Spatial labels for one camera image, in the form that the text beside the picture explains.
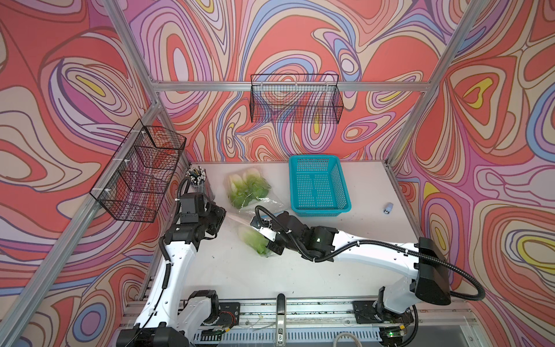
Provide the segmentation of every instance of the plastic bag of vegetables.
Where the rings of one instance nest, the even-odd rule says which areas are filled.
[[[241,241],[254,249],[258,253],[258,255],[261,255],[262,257],[269,257],[275,254],[274,252],[266,248],[270,240],[266,239],[253,227],[241,225],[237,228],[237,235],[239,236],[239,239],[241,239]]]
[[[233,173],[227,179],[231,206],[247,218],[254,216],[254,208],[257,205],[264,206],[272,213],[279,213],[288,208],[273,194],[271,188],[260,169],[255,167]]]

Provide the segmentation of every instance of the blue plastic basket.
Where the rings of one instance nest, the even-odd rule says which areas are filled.
[[[289,158],[291,208],[299,216],[337,216],[351,210],[347,184],[335,155]]]

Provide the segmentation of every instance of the white table surface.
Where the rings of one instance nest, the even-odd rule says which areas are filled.
[[[231,207],[224,180],[228,174],[259,168],[274,193],[290,205],[289,165],[202,164],[211,183],[215,202],[228,212]],[[353,235],[390,242],[416,242],[416,236],[381,162],[341,163],[352,209],[338,217],[299,218],[309,227],[325,225]],[[393,203],[390,214],[384,207]],[[300,254],[285,249],[281,256],[259,256],[236,233],[238,222],[226,218],[215,240],[200,243],[184,285],[183,298],[200,289],[215,289],[220,299],[374,296],[401,275],[388,270],[344,261],[311,263]]]

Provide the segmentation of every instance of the psychedelic patterned wall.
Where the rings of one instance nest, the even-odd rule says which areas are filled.
[[[554,56],[552,1],[491,1],[395,165],[498,347],[555,346]]]
[[[340,73],[427,81],[462,0],[135,0],[124,5],[158,81],[249,81],[252,73]]]
[[[185,151],[195,161],[288,160],[294,154],[334,154],[348,160],[382,160],[410,114],[418,93],[345,92],[354,95],[339,124],[250,121],[250,93],[166,92],[162,100]]]
[[[427,81],[466,1],[137,0],[124,5],[155,80],[249,81],[252,73],[339,74],[341,81]],[[193,161],[387,157],[417,99],[345,92],[339,125],[252,124],[249,93],[161,95]]]
[[[0,318],[148,105],[100,1],[0,1]],[[153,224],[99,212],[19,346],[107,345],[171,202]]]
[[[101,211],[27,325],[18,347],[113,346],[127,303],[137,300],[158,237],[173,215],[178,166],[154,223]]]

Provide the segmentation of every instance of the wire basket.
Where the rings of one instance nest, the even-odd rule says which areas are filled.
[[[114,175],[95,198],[116,220],[152,223],[185,141],[184,136],[164,127],[143,126]]]
[[[253,123],[339,123],[343,100],[337,74],[252,74]]]

